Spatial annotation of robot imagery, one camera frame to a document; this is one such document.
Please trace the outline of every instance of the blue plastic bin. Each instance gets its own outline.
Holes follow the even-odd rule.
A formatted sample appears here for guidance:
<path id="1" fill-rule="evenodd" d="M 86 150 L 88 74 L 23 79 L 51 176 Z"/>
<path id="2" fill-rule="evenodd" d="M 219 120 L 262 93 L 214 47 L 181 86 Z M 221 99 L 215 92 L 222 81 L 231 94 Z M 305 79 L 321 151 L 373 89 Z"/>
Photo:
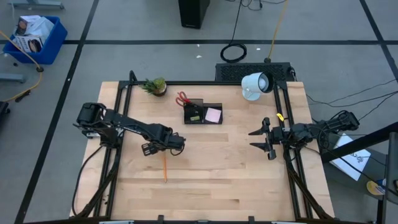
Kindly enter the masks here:
<path id="1" fill-rule="evenodd" d="M 29 54 L 39 64 L 51 65 L 57 57 L 57 54 L 61 49 L 68 31 L 61 24 L 59 17 L 46 16 L 46 18 L 54 23 L 54 27 L 51 30 L 49 37 L 45 41 L 44 46 L 39 53 L 27 54 Z M 26 55 L 16 49 L 10 42 L 6 43 L 2 51 L 12 55 L 15 59 L 22 63 L 33 63 L 28 57 L 26 57 Z"/>

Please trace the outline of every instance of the orange pencil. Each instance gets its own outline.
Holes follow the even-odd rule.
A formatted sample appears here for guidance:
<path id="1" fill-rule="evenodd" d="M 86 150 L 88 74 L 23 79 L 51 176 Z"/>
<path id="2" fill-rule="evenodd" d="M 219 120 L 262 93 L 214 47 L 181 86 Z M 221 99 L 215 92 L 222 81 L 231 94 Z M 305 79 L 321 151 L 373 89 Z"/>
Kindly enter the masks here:
<path id="1" fill-rule="evenodd" d="M 167 182 L 167 164 L 166 164 L 166 151 L 163 154 L 163 177 L 164 182 Z"/>

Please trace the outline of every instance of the small succulent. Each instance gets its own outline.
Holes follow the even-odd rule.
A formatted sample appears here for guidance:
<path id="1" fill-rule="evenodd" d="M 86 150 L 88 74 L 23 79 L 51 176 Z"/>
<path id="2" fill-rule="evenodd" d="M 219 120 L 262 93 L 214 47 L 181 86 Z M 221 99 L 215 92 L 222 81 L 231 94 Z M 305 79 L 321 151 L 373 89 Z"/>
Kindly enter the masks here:
<path id="1" fill-rule="evenodd" d="M 155 80 L 149 80 L 146 78 L 146 83 L 140 87 L 149 94 L 159 94 L 165 89 L 166 82 L 164 78 L 156 78 Z"/>

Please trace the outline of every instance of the black metal frame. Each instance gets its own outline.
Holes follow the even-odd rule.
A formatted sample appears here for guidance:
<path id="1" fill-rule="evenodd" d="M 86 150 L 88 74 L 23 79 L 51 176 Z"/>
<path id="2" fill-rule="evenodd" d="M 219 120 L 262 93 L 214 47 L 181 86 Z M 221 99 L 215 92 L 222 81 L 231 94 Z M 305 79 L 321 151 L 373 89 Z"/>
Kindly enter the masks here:
<path id="1" fill-rule="evenodd" d="M 357 152 L 362 149 L 366 149 L 375 144 L 379 144 L 380 142 L 384 142 L 389 140 L 389 152 L 387 155 L 386 161 L 386 186 L 392 188 L 392 181 L 396 179 L 396 176 L 393 178 L 392 170 L 397 170 L 398 161 L 397 161 L 397 152 L 398 152 L 398 122 L 390 124 L 382 129 L 379 129 L 375 132 L 367 134 L 361 138 L 358 138 L 354 141 L 349 142 L 343 146 L 340 146 L 333 150 L 333 152 L 324 152 L 321 155 L 321 159 L 323 163 L 330 162 L 336 157 L 343 157 L 354 152 Z M 377 203 L 377 223 L 384 224 L 386 221 L 386 207 L 387 200 L 393 199 L 393 203 L 398 203 L 398 197 L 395 195 L 389 194 L 389 191 L 386 190 L 386 194 L 383 196 L 382 200 L 379 200 Z"/>
<path id="2" fill-rule="evenodd" d="M 114 110 L 115 111 L 119 111 L 120 108 L 120 101 L 121 101 L 121 95 L 123 90 L 125 89 L 125 87 L 127 87 L 127 94 L 126 94 L 126 100 L 124 102 L 124 109 L 123 109 L 123 115 L 127 115 L 128 112 L 128 108 L 130 105 L 130 99 L 131 99 L 131 90 L 132 87 L 134 85 L 142 85 L 145 84 L 145 81 L 137 81 L 136 76 L 134 75 L 134 73 L 132 71 L 130 71 L 130 80 L 129 81 L 120 81 L 119 85 L 118 85 L 118 92 L 116 93 L 116 100 L 115 100 L 115 105 L 114 105 Z M 167 85 L 241 85 L 241 82 L 218 82 L 218 81 L 168 81 Z M 292 108 L 290 105 L 290 99 L 289 99 L 289 92 L 287 90 L 287 85 L 286 82 L 277 82 L 277 84 L 274 87 L 274 96 L 275 96 L 275 103 L 276 103 L 276 108 L 277 108 L 277 112 L 280 114 L 283 114 L 282 111 L 282 105 L 280 103 L 280 97 L 279 97 L 279 91 L 278 91 L 278 86 L 280 87 L 280 89 L 282 89 L 283 94 L 284 94 L 284 100 L 285 100 L 285 105 L 286 105 L 286 110 L 287 110 L 287 116 L 288 116 L 288 121 L 289 121 L 289 126 L 294 124 L 294 119 L 293 119 L 293 112 L 292 112 Z M 281 126 L 285 126 L 284 123 L 282 121 L 279 120 L 279 124 Z M 118 148 L 116 148 L 116 155 L 120 155 L 121 154 L 121 150 L 123 147 L 123 137 L 124 135 L 120 136 L 121 138 L 121 144 Z M 107 176 L 108 173 L 108 167 L 109 167 L 109 163 L 110 163 L 110 159 L 111 159 L 111 151 L 113 149 L 107 148 L 106 149 L 106 153 L 105 153 L 105 157 L 104 157 L 104 163 L 103 163 L 103 168 L 101 171 L 101 179 L 99 181 L 99 184 L 103 184 L 105 177 Z M 302 165 L 302 159 L 301 159 L 301 155 L 300 152 L 295 152 L 295 156 L 296 156 L 296 161 L 297 161 L 297 170 L 299 173 L 299 176 L 301 178 L 301 180 L 304 182 L 304 184 L 306 185 L 306 181 L 305 181 L 305 176 L 304 176 L 304 169 L 303 169 L 303 165 Z M 113 198 L 114 198 L 114 194 L 115 194 L 115 190 L 116 190 L 116 179 L 118 178 L 117 175 L 117 171 L 116 171 L 116 175 L 114 176 L 113 180 L 111 181 L 110 184 L 110 189 L 109 189 L 109 198 L 108 198 L 108 203 L 106 204 L 106 213 L 105 216 L 106 217 L 111 217 L 111 213 L 112 213 L 112 207 L 113 207 Z M 299 207 L 299 201 L 297 198 L 297 192 L 296 192 L 296 188 L 295 188 L 295 184 L 293 179 L 289 176 L 289 186 L 290 186 L 290 192 L 292 194 L 292 203 L 293 203 L 293 210 L 294 210 L 294 216 L 295 219 L 301 218 L 301 214 L 300 214 L 300 207 Z M 310 207 L 309 202 L 307 201 L 307 199 L 304 199 L 304 203 L 305 203 L 305 212 L 307 214 L 308 218 L 313 218 L 312 216 L 312 209 Z M 100 216 L 100 210 L 101 210 L 101 200 L 99 202 L 97 202 L 95 209 L 94 209 L 94 217 L 99 217 Z"/>
<path id="3" fill-rule="evenodd" d="M 126 100 L 124 102 L 124 108 L 123 108 L 123 114 L 127 115 L 129 105 L 131 102 L 131 94 L 132 94 L 132 88 L 135 85 L 141 85 L 144 84 L 145 82 L 140 82 L 137 81 L 137 78 L 135 77 L 133 72 L 130 72 L 130 79 L 129 81 L 120 81 L 118 85 L 118 92 L 116 94 L 116 101 L 114 105 L 114 109 L 116 111 L 119 111 L 120 109 L 120 104 L 121 104 L 121 97 L 123 90 L 127 88 L 127 94 L 126 94 Z M 191 82 L 191 81 L 169 81 L 167 82 L 168 85 L 241 85 L 240 82 L 218 82 L 218 81 L 197 81 L 197 82 Z M 294 124 L 294 118 L 293 118 L 293 112 L 292 108 L 290 105 L 290 98 L 289 98 L 289 92 L 287 89 L 287 84 L 286 82 L 277 82 L 277 84 L 274 87 L 274 96 L 275 96 L 275 105 L 277 108 L 277 112 L 280 114 L 283 114 L 282 112 L 282 105 L 280 102 L 280 96 L 279 96 L 279 89 L 282 90 L 283 95 L 284 95 L 284 101 L 285 101 L 285 106 L 286 106 L 286 111 L 287 111 L 287 117 L 286 120 L 289 121 L 289 126 Z M 279 120 L 279 125 L 280 126 L 285 126 L 284 122 Z M 336 149 L 333 152 L 336 152 L 339 156 L 344 156 L 347 154 L 352 153 L 353 151 L 357 150 L 357 148 L 364 148 L 365 146 L 370 146 L 371 144 L 379 143 L 381 141 L 386 140 L 385 134 L 393 132 L 392 130 L 396 130 L 398 128 L 398 123 L 394 123 L 384 129 L 378 130 L 375 133 L 369 134 L 368 136 L 371 137 L 371 141 L 367 141 L 368 136 L 364 136 L 362 138 L 359 138 L 347 145 L 341 146 L 338 149 Z M 116 149 L 106 149 L 106 153 L 104 156 L 104 163 L 103 163 L 103 170 L 101 171 L 101 179 L 99 184 L 101 185 L 104 183 L 105 178 L 107 177 L 108 174 L 108 168 L 110 164 L 110 159 L 111 159 L 111 153 L 112 150 L 116 151 L 116 156 L 115 158 L 120 159 L 121 155 L 121 150 L 123 147 L 123 135 L 120 136 L 121 138 L 121 144 L 118 148 Z M 286 154 L 287 159 L 290 159 L 290 154 Z M 300 178 L 302 179 L 303 183 L 305 184 L 305 174 L 303 170 L 303 165 L 302 165 L 302 158 L 300 155 L 300 151 L 295 152 L 296 156 L 296 166 L 298 170 L 298 174 Z M 335 159 L 336 157 L 333 156 L 333 158 L 330 157 L 328 153 L 325 153 L 322 155 L 322 161 L 323 162 L 328 162 L 328 159 Z M 288 169 L 288 166 L 292 167 L 292 164 L 286 163 L 286 168 Z M 94 208 L 94 213 L 93 217 L 85 217 L 85 218 L 71 218 L 68 220 L 54 220 L 54 221 L 47 221 L 47 222 L 35 222 L 35 224 L 38 223 L 43 223 L 43 224 L 56 224 L 56 223 L 98 223 L 98 222 L 104 222 L 104 221 L 111 221 L 111 213 L 112 213 L 112 208 L 113 208 L 113 200 L 114 200 L 114 194 L 116 190 L 116 181 L 117 181 L 117 172 L 116 175 L 113 177 L 112 181 L 110 182 L 110 188 L 109 188 L 109 198 L 108 198 L 108 203 L 106 204 L 106 213 L 105 216 L 100 216 L 100 210 L 101 210 L 101 200 L 98 201 L 98 203 L 95 205 Z M 289 186 L 290 186 L 290 193 L 292 196 L 292 205 L 293 205 L 293 210 L 294 210 L 294 215 L 295 215 L 295 221 L 296 222 L 302 222 L 302 223 L 340 223 L 340 224 L 353 224 L 357 222 L 345 222 L 345 221 L 339 221 L 339 220 L 326 220 L 326 219 L 315 219 L 312 217 L 312 209 L 311 206 L 308 202 L 308 200 L 303 197 L 304 205 L 305 205 L 305 212 L 306 212 L 306 218 L 302 217 L 300 214 L 300 206 L 299 206 L 299 201 L 297 198 L 297 191 L 296 191 L 296 184 L 293 181 L 293 179 L 289 176 Z M 199 221 L 165 221 L 163 215 L 159 215 L 158 220 L 134 220 L 135 224 L 147 224 L 147 223 L 166 223 L 166 224 L 173 224 L 173 223 L 178 223 L 178 224 L 190 224 L 190 223 L 199 223 Z M 249 223 L 249 224 L 261 224 L 261 223 L 271 223 L 271 222 L 258 222 L 254 220 L 254 217 L 248 217 L 248 221 L 241 221 L 241 222 L 230 222 L 230 221 L 207 221 L 207 223 L 212 223 L 212 224 L 225 224 L 225 223 L 234 223 L 234 224 L 240 224 L 240 223 Z"/>

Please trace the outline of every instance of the scissors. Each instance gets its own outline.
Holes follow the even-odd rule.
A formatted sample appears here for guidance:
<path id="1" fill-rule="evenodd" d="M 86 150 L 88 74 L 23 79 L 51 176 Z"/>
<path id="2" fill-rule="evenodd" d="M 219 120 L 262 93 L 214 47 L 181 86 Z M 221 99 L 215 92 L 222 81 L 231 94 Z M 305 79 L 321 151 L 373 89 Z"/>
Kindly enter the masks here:
<path id="1" fill-rule="evenodd" d="M 187 95 L 181 91 L 178 94 L 178 97 L 175 98 L 175 102 L 180 105 L 180 106 L 184 106 L 185 103 L 192 103 L 188 98 Z"/>

